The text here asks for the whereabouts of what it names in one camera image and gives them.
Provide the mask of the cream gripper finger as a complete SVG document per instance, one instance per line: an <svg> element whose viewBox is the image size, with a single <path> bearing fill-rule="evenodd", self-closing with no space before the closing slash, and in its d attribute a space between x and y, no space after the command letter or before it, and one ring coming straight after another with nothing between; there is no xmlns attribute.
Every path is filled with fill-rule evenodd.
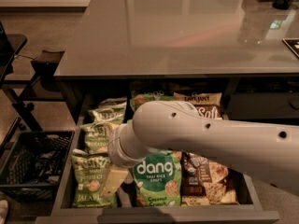
<svg viewBox="0 0 299 224"><path fill-rule="evenodd" d="M126 168L110 165L105 173L104 184L100 188L101 197L110 197L116 193L123 181L128 176Z"/></svg>

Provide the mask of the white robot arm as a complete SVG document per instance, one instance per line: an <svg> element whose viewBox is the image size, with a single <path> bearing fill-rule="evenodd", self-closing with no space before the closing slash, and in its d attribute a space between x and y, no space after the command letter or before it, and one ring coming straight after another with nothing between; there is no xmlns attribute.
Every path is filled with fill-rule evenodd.
<svg viewBox="0 0 299 224"><path fill-rule="evenodd" d="M208 119L183 101L151 101L113 130L108 156L131 168L160 150L191 152L299 194L299 127Z"/></svg>

